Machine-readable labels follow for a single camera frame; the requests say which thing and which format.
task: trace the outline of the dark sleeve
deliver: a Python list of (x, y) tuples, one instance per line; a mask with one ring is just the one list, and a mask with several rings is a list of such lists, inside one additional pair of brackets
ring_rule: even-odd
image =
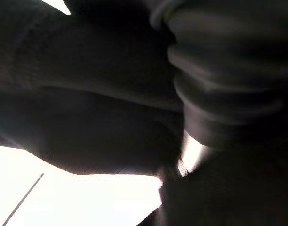
[(181, 70), (185, 129), (216, 147), (267, 139), (288, 81), (288, 1), (167, 2), (154, 12), (176, 38), (168, 59)]
[(154, 175), (183, 132), (170, 39), (133, 4), (93, 15), (0, 1), (0, 145), (72, 173)]

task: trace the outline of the black jacket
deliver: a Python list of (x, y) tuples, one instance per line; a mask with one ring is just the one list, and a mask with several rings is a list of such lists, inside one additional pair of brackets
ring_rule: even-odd
[(223, 151), (168, 179), (159, 219), (288, 219), (287, 0), (65, 3), (71, 16), (0, 1), (0, 145), (76, 174), (156, 175), (186, 129)]

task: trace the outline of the bright background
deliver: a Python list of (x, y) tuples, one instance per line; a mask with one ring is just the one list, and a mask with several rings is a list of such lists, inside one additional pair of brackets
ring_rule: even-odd
[(0, 147), (0, 226), (135, 226), (160, 206), (156, 177), (74, 175), (29, 152)]

